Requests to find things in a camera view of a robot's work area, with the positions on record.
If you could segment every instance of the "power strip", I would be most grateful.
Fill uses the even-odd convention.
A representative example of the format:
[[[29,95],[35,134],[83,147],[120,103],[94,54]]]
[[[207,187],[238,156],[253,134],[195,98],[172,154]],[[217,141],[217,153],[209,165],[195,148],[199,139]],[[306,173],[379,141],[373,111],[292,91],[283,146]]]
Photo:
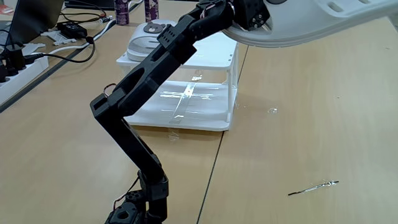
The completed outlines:
[[[30,83],[48,67],[49,60],[47,57],[42,57],[35,60],[32,64],[26,65],[25,69],[18,71],[18,75],[6,77],[7,81],[0,83],[0,105],[18,93],[19,90]]]

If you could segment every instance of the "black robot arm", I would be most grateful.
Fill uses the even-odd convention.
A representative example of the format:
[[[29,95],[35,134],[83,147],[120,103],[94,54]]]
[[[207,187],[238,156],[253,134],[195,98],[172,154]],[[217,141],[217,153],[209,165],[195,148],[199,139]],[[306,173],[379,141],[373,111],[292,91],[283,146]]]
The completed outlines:
[[[235,0],[238,5],[246,1],[264,4],[261,0]],[[126,194],[122,205],[109,214],[107,224],[160,224],[167,218],[168,179],[156,155],[123,117],[133,115],[196,52],[193,46],[196,41],[227,29],[235,14],[234,5],[228,0],[198,3],[175,27],[165,28],[158,36],[159,46],[116,86],[112,94],[101,94],[91,102],[95,119],[138,166],[142,188]],[[247,13],[244,19],[240,18],[245,23],[250,20]]]

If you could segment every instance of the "white device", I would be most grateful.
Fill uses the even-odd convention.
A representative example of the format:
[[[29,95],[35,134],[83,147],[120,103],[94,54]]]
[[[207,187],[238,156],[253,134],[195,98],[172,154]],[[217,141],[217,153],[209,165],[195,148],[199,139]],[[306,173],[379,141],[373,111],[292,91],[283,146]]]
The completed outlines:
[[[256,30],[234,24],[223,32],[258,47],[286,47],[319,39],[398,11],[398,0],[264,0],[270,19]]]
[[[0,105],[18,93],[19,90],[34,80],[48,67],[49,61],[47,57],[42,57],[36,59],[32,64],[26,65],[26,68],[18,71],[17,75],[6,77],[7,81],[0,83]]]
[[[127,46],[127,57],[133,61],[143,61],[159,45],[159,41],[156,38],[167,24],[176,25],[174,21],[162,19],[140,24]]]

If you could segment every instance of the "plug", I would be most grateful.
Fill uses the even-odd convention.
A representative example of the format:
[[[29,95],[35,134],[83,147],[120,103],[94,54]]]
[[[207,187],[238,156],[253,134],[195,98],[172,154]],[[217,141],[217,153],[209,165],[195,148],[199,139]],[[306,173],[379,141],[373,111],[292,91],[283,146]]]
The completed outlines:
[[[14,75],[18,75],[18,70],[16,70],[12,64],[9,58],[7,58],[7,65],[6,65],[6,69],[8,72],[8,77],[14,76]]]
[[[25,58],[24,55],[22,54],[22,47],[13,44],[13,45],[8,45],[6,47],[6,55],[7,58],[9,59],[11,65],[16,69],[16,70],[22,70],[25,69]]]
[[[1,64],[0,65],[0,83],[5,83],[7,81],[6,77],[8,76],[8,71],[6,67]]]
[[[36,59],[41,58],[41,57],[44,57],[44,55],[42,53],[26,55],[26,56],[24,56],[25,63],[27,65],[30,65],[30,64],[34,63]]]

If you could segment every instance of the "white acrylic box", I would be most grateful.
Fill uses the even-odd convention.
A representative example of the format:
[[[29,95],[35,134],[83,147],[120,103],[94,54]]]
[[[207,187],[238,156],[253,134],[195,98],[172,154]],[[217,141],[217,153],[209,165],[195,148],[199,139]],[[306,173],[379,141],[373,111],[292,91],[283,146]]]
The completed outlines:
[[[181,68],[196,71],[188,82],[167,80],[132,116],[131,125],[224,131],[231,126],[238,92],[238,43],[222,33],[195,43],[197,52]],[[139,62],[126,53],[117,64],[127,75]],[[202,70],[225,71],[223,83],[200,82]]]

